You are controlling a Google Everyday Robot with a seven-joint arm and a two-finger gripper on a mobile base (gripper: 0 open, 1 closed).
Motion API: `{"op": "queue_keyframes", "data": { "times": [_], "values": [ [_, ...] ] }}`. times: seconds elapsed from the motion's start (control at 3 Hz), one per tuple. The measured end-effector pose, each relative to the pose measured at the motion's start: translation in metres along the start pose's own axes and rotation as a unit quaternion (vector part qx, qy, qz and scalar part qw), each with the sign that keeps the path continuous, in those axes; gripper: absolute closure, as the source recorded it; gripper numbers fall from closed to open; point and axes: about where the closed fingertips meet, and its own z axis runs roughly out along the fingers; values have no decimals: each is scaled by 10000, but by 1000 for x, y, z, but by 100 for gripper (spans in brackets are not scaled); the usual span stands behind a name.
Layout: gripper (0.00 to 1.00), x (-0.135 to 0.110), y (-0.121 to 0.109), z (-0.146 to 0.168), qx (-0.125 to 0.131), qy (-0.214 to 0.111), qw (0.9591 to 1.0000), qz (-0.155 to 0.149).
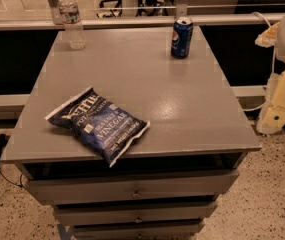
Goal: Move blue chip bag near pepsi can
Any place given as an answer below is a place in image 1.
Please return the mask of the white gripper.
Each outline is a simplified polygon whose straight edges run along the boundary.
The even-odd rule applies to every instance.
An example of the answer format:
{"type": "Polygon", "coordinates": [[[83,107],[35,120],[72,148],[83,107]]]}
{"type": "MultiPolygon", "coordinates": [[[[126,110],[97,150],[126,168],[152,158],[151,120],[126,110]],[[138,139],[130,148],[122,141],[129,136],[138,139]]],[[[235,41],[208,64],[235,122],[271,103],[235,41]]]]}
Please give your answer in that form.
{"type": "MultiPolygon", "coordinates": [[[[277,32],[280,23],[271,25],[263,33],[259,34],[255,44],[269,48],[276,44],[277,32]]],[[[275,134],[282,130],[285,125],[285,71],[281,74],[273,73],[271,81],[270,105],[264,106],[258,116],[256,129],[261,134],[275,134]]]]}

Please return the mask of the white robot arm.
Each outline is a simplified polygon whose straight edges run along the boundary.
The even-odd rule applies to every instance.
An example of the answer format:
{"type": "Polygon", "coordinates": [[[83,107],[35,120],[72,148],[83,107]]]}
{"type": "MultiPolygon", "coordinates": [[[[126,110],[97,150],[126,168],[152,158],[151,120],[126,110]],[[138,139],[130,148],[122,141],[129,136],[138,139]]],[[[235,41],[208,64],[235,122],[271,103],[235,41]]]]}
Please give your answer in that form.
{"type": "MultiPolygon", "coordinates": [[[[285,15],[260,34],[255,44],[274,47],[275,57],[285,63],[285,15]]],[[[267,82],[265,104],[262,106],[256,129],[262,134],[275,134],[285,125],[285,70],[281,74],[272,73],[267,82]]]]}

